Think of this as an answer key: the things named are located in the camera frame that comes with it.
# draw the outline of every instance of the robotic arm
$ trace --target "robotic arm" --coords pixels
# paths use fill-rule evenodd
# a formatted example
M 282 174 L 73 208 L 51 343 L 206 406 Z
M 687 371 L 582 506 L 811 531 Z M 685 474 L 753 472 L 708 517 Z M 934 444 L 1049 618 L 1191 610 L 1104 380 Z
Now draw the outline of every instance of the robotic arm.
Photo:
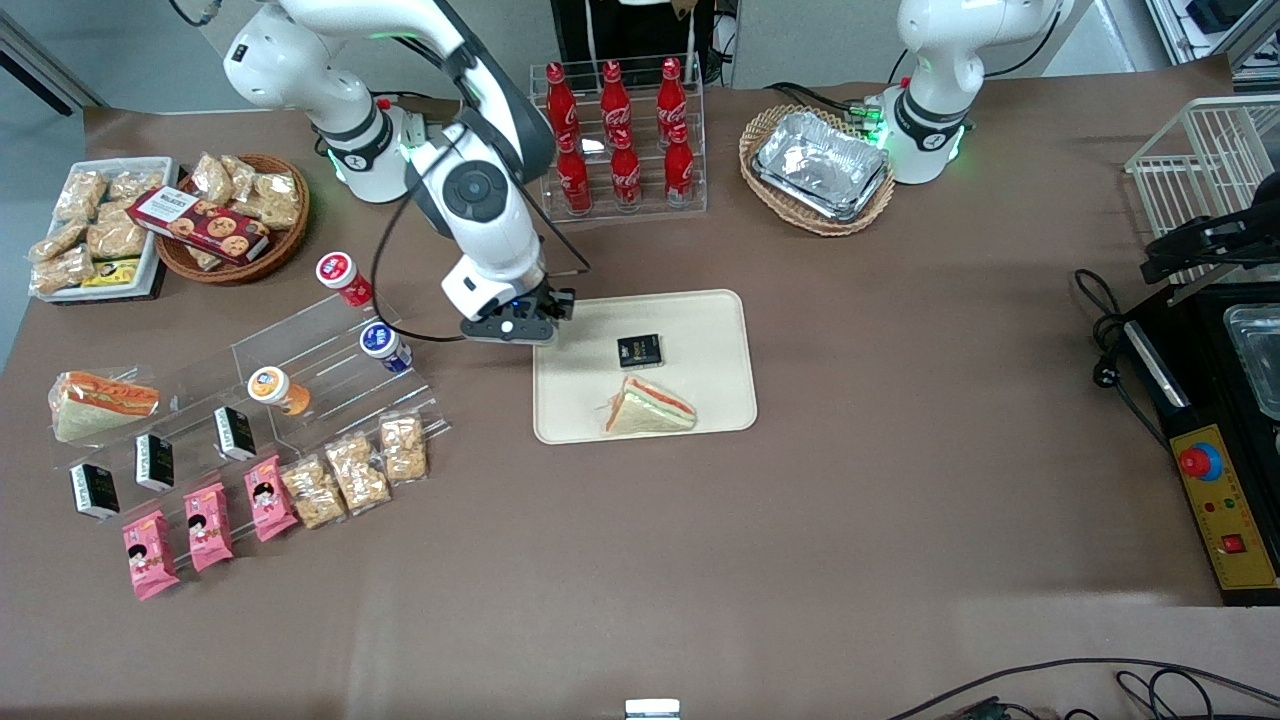
M 375 200 L 361 193 L 366 184 L 398 191 L 378 193 L 383 201 L 408 191 L 431 227 L 458 243 L 462 259 L 442 287 L 466 316 L 465 336 L 552 342 L 557 323 L 572 316 L 573 295 L 548 284 L 521 193 L 554 159 L 541 113 L 445 0 L 278 1 L 224 59 L 232 85 L 255 104 L 305 110 L 351 170 L 343 174 L 357 196 Z M 407 163 L 394 142 L 396 115 L 378 109 L 358 78 L 328 67 L 333 38 L 370 36 L 422 41 L 465 99 L 443 137 L 410 151 Z
M 919 184 L 942 174 L 960 142 L 960 127 L 982 88 L 979 47 L 1020 42 L 1046 32 L 1075 0 L 902 0 L 897 32 L 916 55 L 908 87 L 881 102 L 884 150 L 899 182 Z

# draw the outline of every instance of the sandwich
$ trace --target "sandwich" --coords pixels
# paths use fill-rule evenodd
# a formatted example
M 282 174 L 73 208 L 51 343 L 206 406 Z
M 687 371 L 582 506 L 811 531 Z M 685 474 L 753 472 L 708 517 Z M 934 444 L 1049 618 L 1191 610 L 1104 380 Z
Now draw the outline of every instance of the sandwich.
M 154 388 L 81 372 L 63 373 L 49 391 L 54 437 L 60 442 L 148 418 L 159 406 L 160 392 Z
M 627 375 L 613 396 L 612 411 L 604 423 L 607 434 L 678 433 L 698 423 L 698 411 L 675 395 L 635 375 Z

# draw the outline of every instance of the floor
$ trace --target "floor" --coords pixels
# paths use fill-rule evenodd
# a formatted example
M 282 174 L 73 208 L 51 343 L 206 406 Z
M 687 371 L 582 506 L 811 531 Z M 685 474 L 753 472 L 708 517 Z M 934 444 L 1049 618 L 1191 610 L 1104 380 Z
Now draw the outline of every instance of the floor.
M 225 83 L 192 82 L 218 77 L 220 58 L 165 3 L 131 3 L 115 14 L 102 13 L 99 0 L 5 0 L 4 9 L 109 105 L 143 111 L 247 106 Z M 1161 67 L 1167 60 L 1155 33 L 1143 0 L 1092 0 L 1046 74 Z M 0 217 L 6 219 L 0 225 L 0 368 L 27 307 L 23 256 L 44 237 L 67 167 L 83 154 L 78 117 L 58 115 L 0 73 Z

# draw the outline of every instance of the white tray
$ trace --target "white tray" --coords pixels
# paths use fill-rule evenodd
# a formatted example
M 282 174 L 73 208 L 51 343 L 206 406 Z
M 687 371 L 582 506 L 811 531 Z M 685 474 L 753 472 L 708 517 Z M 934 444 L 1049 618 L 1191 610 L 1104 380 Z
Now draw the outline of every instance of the white tray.
M 161 172 L 164 173 L 164 184 L 174 184 L 178 179 L 178 163 L 175 163 L 173 158 L 164 156 L 86 160 L 72 165 L 68 174 L 83 173 L 88 170 L 105 173 L 106 177 L 113 179 L 125 172 Z M 63 220 L 54 218 L 52 222 L 49 223 L 49 233 L 52 234 L 54 229 L 61 224 L 64 224 Z M 124 300 L 128 297 L 141 297 L 151 292 L 151 283 L 156 278 L 159 265 L 160 255 L 156 252 L 156 236 L 154 232 L 147 231 L 147 238 L 142 243 L 142 255 L 138 258 L 138 273 L 133 277 L 132 283 L 110 287 L 68 287 L 59 290 L 52 295 L 44 295 L 32 290 L 31 296 L 37 300 L 44 300 L 45 302 L 78 302 L 84 300 Z
M 652 333 L 664 364 L 635 374 L 686 400 L 698 424 L 607 436 L 608 402 L 626 375 L 617 341 Z M 745 430 L 755 414 L 746 318 L 731 290 L 581 300 L 556 342 L 534 348 L 534 434 L 547 445 Z

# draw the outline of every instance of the control panel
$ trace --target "control panel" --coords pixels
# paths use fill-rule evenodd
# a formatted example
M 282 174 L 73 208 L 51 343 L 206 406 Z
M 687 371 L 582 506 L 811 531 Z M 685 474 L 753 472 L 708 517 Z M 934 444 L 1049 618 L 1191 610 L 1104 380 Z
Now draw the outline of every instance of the control panel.
M 1192 512 L 1222 589 L 1276 588 L 1271 557 L 1217 425 L 1169 441 Z

